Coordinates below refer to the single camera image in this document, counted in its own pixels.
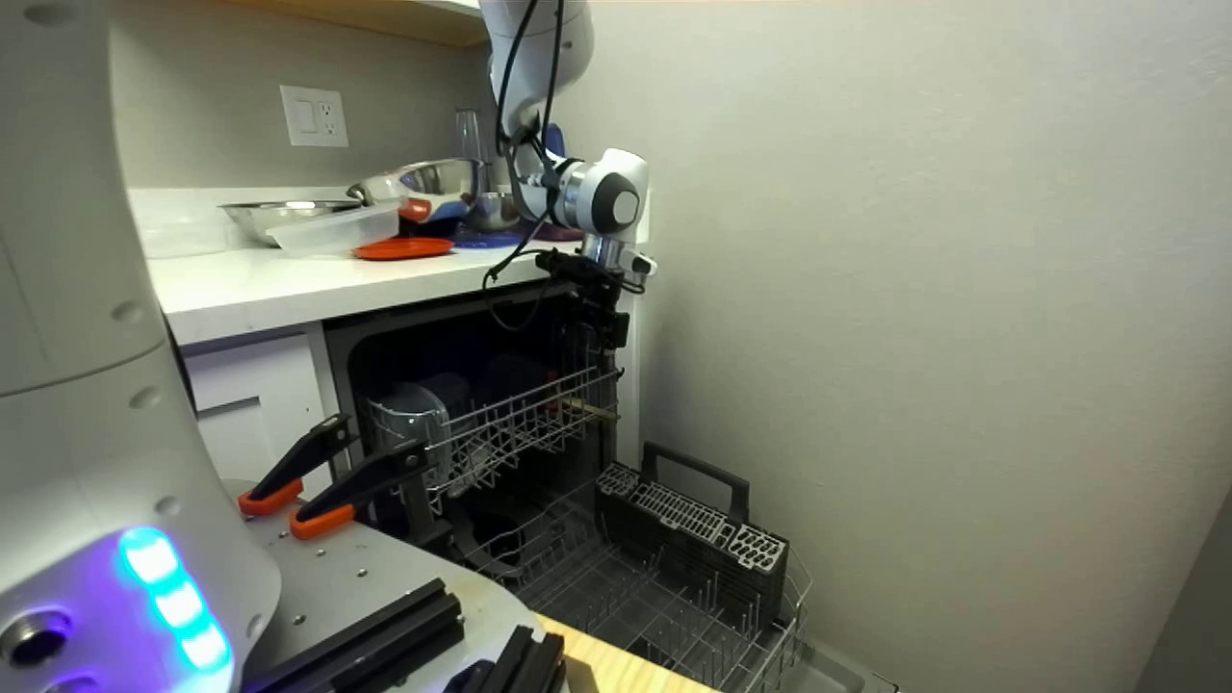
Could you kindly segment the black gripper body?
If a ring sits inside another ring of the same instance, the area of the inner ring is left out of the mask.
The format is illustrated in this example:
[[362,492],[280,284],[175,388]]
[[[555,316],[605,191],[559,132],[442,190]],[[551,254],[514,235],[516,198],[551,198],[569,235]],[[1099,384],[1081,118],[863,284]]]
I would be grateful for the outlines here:
[[620,349],[629,342],[631,316],[615,308],[620,277],[602,271],[589,258],[538,249],[537,266],[546,271],[555,280],[569,280],[578,295],[578,318],[597,333],[605,349]]

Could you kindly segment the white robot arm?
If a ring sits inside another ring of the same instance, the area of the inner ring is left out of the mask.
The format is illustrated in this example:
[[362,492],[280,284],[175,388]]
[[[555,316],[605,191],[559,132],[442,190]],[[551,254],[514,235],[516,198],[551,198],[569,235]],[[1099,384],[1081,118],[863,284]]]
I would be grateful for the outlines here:
[[559,118],[559,100],[595,62],[589,0],[478,0],[489,37],[489,89],[497,105],[497,158],[521,217],[532,226],[578,231],[578,249],[537,258],[555,280],[569,280],[578,316],[615,349],[631,316],[624,293],[643,293],[650,258],[637,249],[646,211],[646,162],[605,146],[582,158]]

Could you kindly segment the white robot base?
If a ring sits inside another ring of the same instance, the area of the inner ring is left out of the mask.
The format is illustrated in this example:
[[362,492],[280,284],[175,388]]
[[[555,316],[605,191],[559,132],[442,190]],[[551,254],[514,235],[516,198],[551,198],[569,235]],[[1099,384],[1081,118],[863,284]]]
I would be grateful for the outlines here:
[[235,693],[276,596],[129,207],[108,0],[0,0],[0,693]]

